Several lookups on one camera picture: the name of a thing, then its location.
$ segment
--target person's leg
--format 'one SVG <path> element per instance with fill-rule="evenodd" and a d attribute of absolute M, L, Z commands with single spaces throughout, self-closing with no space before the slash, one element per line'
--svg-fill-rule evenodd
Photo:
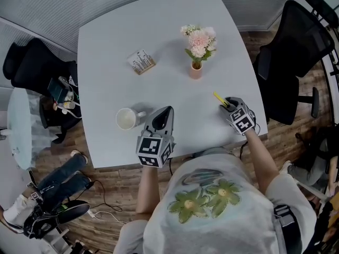
<path fill-rule="evenodd" d="M 65 199 L 73 196 L 79 191 L 83 191 L 90 183 L 90 179 L 83 174 L 75 174 L 67 182 L 61 184 L 54 196 L 43 201 L 45 210 L 51 211 L 60 205 Z"/>
<path fill-rule="evenodd" d="M 312 169 L 307 171 L 306 169 L 291 165 L 287 171 L 293 178 L 301 183 L 311 186 L 315 184 L 326 171 L 327 161 L 323 158 L 316 157 Z"/>
<path fill-rule="evenodd" d="M 82 169 L 86 166 L 86 157 L 81 153 L 75 154 L 71 157 L 66 163 L 64 163 L 61 167 L 54 170 L 50 173 L 46 178 L 44 178 L 38 185 L 37 188 L 39 191 L 51 186 L 51 185 L 60 185 L 65 181 L 70 175 L 74 174 L 74 172 Z M 52 195 L 52 189 L 47 191 L 48 195 Z"/>

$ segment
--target flower vase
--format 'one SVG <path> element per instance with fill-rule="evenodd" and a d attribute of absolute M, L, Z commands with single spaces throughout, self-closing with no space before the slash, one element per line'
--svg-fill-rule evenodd
<path fill-rule="evenodd" d="M 190 77 L 192 79 L 199 79 L 201 77 L 202 73 L 202 63 L 198 63 L 198 65 L 193 61 L 191 63 L 191 68 L 190 68 Z"/>

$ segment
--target black office chair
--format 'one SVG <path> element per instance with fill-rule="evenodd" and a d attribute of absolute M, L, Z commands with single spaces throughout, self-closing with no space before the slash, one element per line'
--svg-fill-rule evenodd
<path fill-rule="evenodd" d="M 271 43 L 260 47 L 253 63 L 267 121 L 292 124 L 298 101 L 312 103 L 312 116 L 319 110 L 318 90 L 299 96 L 299 79 L 334 49 L 330 34 L 318 19 L 295 1 L 285 3 L 280 26 Z"/>
<path fill-rule="evenodd" d="M 39 39 L 32 39 L 26 46 L 13 43 L 8 50 L 4 65 L 4 76 L 13 87 L 21 87 L 51 96 L 47 88 L 51 78 L 75 76 L 75 61 L 64 62 L 57 58 Z"/>
<path fill-rule="evenodd" d="M 7 53 L 3 65 L 4 76 L 11 80 L 12 86 L 30 89 L 52 99 L 48 85 L 52 78 L 59 76 L 67 79 L 72 76 L 77 84 L 77 64 L 75 61 L 64 62 L 57 58 L 39 39 L 32 39 L 26 46 L 13 43 Z M 72 112 L 81 117 L 81 110 L 76 106 Z M 54 143 L 61 143 L 67 130 L 75 126 L 81 119 L 71 114 L 62 114 L 61 110 L 44 110 L 40 105 L 40 117 L 45 128 L 61 126 L 62 134 Z"/>

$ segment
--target floral print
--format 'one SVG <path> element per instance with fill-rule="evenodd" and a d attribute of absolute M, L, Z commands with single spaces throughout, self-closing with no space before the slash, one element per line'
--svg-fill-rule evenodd
<path fill-rule="evenodd" d="M 238 187 L 223 179 L 219 180 L 219 185 L 207 187 L 206 192 L 212 195 L 211 201 L 206 204 L 207 207 L 213 207 L 212 217 L 218 217 L 228 203 L 237 205 L 240 202 L 240 197 L 235 194 L 239 192 Z"/>
<path fill-rule="evenodd" d="M 186 223 L 191 216 L 208 218 L 206 212 L 211 209 L 211 216 L 216 218 L 222 214 L 228 203 L 237 205 L 240 202 L 239 188 L 232 182 L 224 179 L 218 181 L 218 185 L 209 185 L 205 188 L 197 188 L 190 192 L 179 192 L 175 195 L 176 201 L 168 206 L 170 213 L 179 214 L 179 222 Z"/>
<path fill-rule="evenodd" d="M 179 192 L 175 195 L 176 201 L 168 206 L 170 213 L 179 213 L 179 222 L 187 222 L 192 215 L 200 218 L 208 217 L 202 205 L 205 205 L 209 198 L 199 194 L 199 188 L 190 192 Z"/>

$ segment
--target chair armrest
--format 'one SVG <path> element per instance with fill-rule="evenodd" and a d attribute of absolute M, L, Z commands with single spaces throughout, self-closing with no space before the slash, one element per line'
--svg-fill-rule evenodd
<path fill-rule="evenodd" d="M 258 75 L 267 80 L 270 73 L 271 64 L 271 50 L 267 47 L 263 47 L 260 50 L 258 59 Z"/>

